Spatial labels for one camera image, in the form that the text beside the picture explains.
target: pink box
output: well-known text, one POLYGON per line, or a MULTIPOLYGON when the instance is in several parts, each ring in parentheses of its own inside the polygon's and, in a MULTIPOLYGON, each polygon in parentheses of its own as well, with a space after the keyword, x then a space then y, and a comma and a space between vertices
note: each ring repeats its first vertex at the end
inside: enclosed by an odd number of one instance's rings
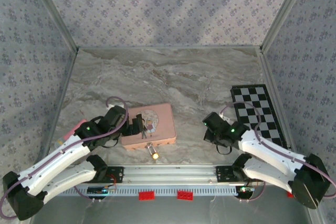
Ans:
POLYGON ((146 131, 134 136, 122 136, 121 144, 124 148, 135 150, 145 148, 147 143, 152 143, 153 146, 175 143, 176 131, 169 103, 129 109, 130 123, 137 114, 142 115, 146 131))

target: marble surface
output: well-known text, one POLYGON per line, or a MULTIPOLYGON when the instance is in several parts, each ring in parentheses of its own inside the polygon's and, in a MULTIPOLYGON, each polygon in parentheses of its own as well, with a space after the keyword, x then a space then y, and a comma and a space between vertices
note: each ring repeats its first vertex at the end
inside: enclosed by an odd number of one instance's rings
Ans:
MULTIPOLYGON (((203 140, 202 119, 232 102, 232 85, 263 82, 254 49, 79 50, 54 140, 82 119, 105 115, 109 96, 121 97, 129 107, 168 102, 177 139, 174 145, 157 147, 158 160, 146 149, 127 151, 121 143, 94 153, 107 164, 230 164, 238 151, 219 155, 203 140)), ((226 116, 236 118, 233 109, 226 116)))

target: wire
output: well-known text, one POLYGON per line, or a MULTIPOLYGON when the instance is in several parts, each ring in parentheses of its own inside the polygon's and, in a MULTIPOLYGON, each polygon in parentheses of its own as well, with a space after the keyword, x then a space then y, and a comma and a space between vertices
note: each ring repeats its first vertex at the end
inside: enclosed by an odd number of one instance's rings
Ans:
POLYGON ((251 183, 251 179, 248 178, 248 182, 247 182, 247 184, 245 186, 248 186, 250 183, 251 183))
POLYGON ((115 191, 117 191, 117 179, 115 178, 115 176, 113 174, 109 174, 109 175, 106 175, 106 176, 113 179, 113 185, 109 185, 108 187, 115 186, 114 189, 115 189, 115 191))
POLYGON ((3 219, 6 219, 6 220, 14 220, 15 218, 17 218, 17 216, 6 216, 3 212, 2 212, 2 206, 4 204, 4 201, 6 199, 6 197, 8 196, 8 194, 16 187, 18 186, 19 184, 21 184, 22 182, 24 182, 25 180, 31 178, 33 175, 35 175, 36 173, 38 173, 40 170, 42 170, 44 167, 46 167, 48 164, 50 164, 52 161, 54 161, 57 157, 59 157, 60 155, 62 155, 65 151, 67 151, 68 149, 72 148, 73 146, 79 144, 79 143, 83 143, 83 142, 88 142, 88 141, 92 141, 92 140, 96 140, 96 139, 99 139, 99 138, 102 138, 102 137, 106 137, 106 136, 109 136, 113 133, 115 133, 116 131, 118 131, 123 125, 124 123, 126 122, 127 118, 128 118, 128 107, 127 107, 127 104, 124 100, 122 100, 120 97, 108 97, 106 99, 106 107, 108 107, 108 102, 109 100, 111 99, 117 99, 119 101, 121 101, 124 105, 124 108, 126 110, 125 112, 125 117, 124 119, 121 121, 121 123, 115 128, 113 129, 112 131, 108 132, 108 133, 105 133, 105 134, 101 134, 101 135, 98 135, 98 136, 92 136, 92 137, 87 137, 87 138, 84 138, 84 139, 80 139, 72 144, 69 144, 68 146, 64 147, 62 149, 62 152, 58 152, 57 154, 55 154, 54 156, 52 156, 50 159, 48 159, 45 163, 43 163, 41 166, 39 166, 38 168, 36 168, 34 171, 32 171, 30 174, 28 174, 27 177, 24 177, 22 179, 20 179, 19 181, 17 181, 16 183, 14 183, 12 186, 10 186, 10 188, 4 192, 4 195, 1 197, 1 200, 0 200, 0 217, 3 218, 3 219))
POLYGON ((97 116, 97 117, 95 117, 95 118, 92 118, 90 121, 91 122, 95 122, 96 120, 98 120, 98 119, 102 119, 103 118, 103 116, 102 115, 99 115, 99 116, 97 116))
POLYGON ((228 152, 228 153, 221 153, 221 152, 219 152, 218 144, 216 144, 216 150, 217 150, 217 152, 218 152, 219 154, 221 154, 221 155, 229 155, 229 154, 231 154, 231 152, 232 152, 232 147, 229 146, 229 152, 228 152))
POLYGON ((114 145, 112 145, 112 146, 106 146, 106 145, 102 145, 101 147, 103 147, 103 148, 105 148, 105 149, 109 149, 109 148, 115 147, 115 146, 118 144, 118 142, 119 142, 119 139, 117 139, 117 140, 114 140, 114 141, 116 141, 116 143, 115 143, 114 145))
MULTIPOLYGON (((273 152, 275 152, 275 153, 277 153, 277 154, 279 154, 279 155, 281 155, 281 156, 283 156, 283 157, 285 157, 285 158, 288 158, 288 159, 290 159, 290 160, 292 160, 292 161, 294 161, 294 162, 298 162, 298 163, 300 163, 300 164, 302 164, 302 165, 305 165, 306 167, 308 167, 308 168, 312 169, 313 171, 315 171, 315 172, 319 173, 320 175, 322 175, 324 178, 326 178, 326 179, 327 179, 327 180, 328 180, 328 181, 329 181, 329 182, 336 188, 336 182, 333 181, 332 178, 331 178, 330 176, 328 176, 328 174, 324 173, 324 172, 321 171, 320 169, 317 169, 316 167, 312 166, 311 164, 308 164, 308 163, 305 162, 305 161, 301 161, 301 160, 299 160, 299 159, 297 159, 297 158, 293 158, 293 157, 290 156, 290 155, 287 155, 287 154, 285 154, 285 153, 282 153, 282 152, 278 151, 277 149, 274 149, 273 147, 271 147, 271 146, 269 146, 268 144, 266 144, 265 141, 262 141, 262 140, 260 139, 260 136, 259 136, 259 134, 258 134, 257 129, 258 129, 259 126, 261 125, 261 115, 260 115, 258 109, 257 109, 256 107, 253 106, 253 104, 248 103, 248 102, 232 102, 232 103, 230 103, 229 105, 225 106, 225 107, 222 109, 221 114, 223 114, 223 112, 224 112, 227 108, 229 108, 229 107, 233 107, 234 104, 239 104, 239 103, 243 103, 243 104, 247 104, 247 105, 251 106, 251 107, 255 110, 255 112, 257 113, 257 115, 258 115, 258 124, 255 126, 255 128, 254 128, 254 132, 255 132, 256 138, 258 139, 258 141, 259 141, 264 147, 266 147, 266 148, 268 148, 269 150, 271 150, 271 151, 273 151, 273 152)), ((331 195, 325 195, 325 196, 324 196, 324 198, 326 198, 326 199, 332 199, 332 198, 335 198, 335 197, 336 197, 336 191, 335 191, 334 194, 331 194, 331 195)))
POLYGON ((73 188, 75 189, 76 193, 79 194, 79 196, 81 196, 81 197, 83 197, 83 198, 85 198, 85 199, 88 199, 88 200, 92 200, 92 199, 90 199, 90 197, 88 197, 88 196, 82 194, 82 193, 80 192, 80 190, 77 188, 77 186, 74 186, 73 188))
POLYGON ((252 199, 239 199, 239 200, 242 200, 242 201, 254 201, 254 200, 256 200, 256 199, 259 199, 259 198, 263 195, 265 189, 266 189, 266 182, 264 181, 264 185, 263 185, 263 187, 262 187, 262 189, 261 189, 261 192, 258 194, 257 197, 252 198, 252 199))

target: black and white checkerboard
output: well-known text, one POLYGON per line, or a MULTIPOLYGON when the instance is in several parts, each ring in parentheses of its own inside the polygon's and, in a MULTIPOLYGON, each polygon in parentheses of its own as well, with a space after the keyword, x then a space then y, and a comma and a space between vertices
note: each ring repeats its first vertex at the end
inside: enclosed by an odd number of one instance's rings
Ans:
MULTIPOLYGON (((282 133, 274 107, 264 84, 232 86, 231 95, 234 102, 249 102, 261 115, 259 134, 284 148, 288 148, 282 133)), ((251 129, 258 124, 258 116, 253 108, 246 104, 235 104, 237 119, 251 129)))

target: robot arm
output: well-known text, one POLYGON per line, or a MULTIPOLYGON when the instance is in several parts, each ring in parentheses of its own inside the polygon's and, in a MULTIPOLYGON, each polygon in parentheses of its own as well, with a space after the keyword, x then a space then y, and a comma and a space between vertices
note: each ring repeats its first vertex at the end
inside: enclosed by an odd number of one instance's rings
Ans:
POLYGON ((89 156, 71 169, 66 168, 110 139, 115 140, 121 134, 136 135, 141 131, 140 114, 130 124, 126 110, 113 106, 105 116, 82 123, 62 146, 32 167, 19 175, 7 173, 3 177, 4 192, 19 220, 30 218, 57 194, 77 184, 93 179, 101 181, 107 165, 98 155, 89 156))
POLYGON ((328 175, 319 157, 313 154, 305 157, 261 136, 258 139, 249 127, 238 122, 230 125, 215 112, 209 114, 203 123, 207 126, 204 140, 248 153, 241 154, 233 164, 238 177, 269 182, 292 193, 303 205, 317 208, 330 182, 303 164, 310 164, 328 175))

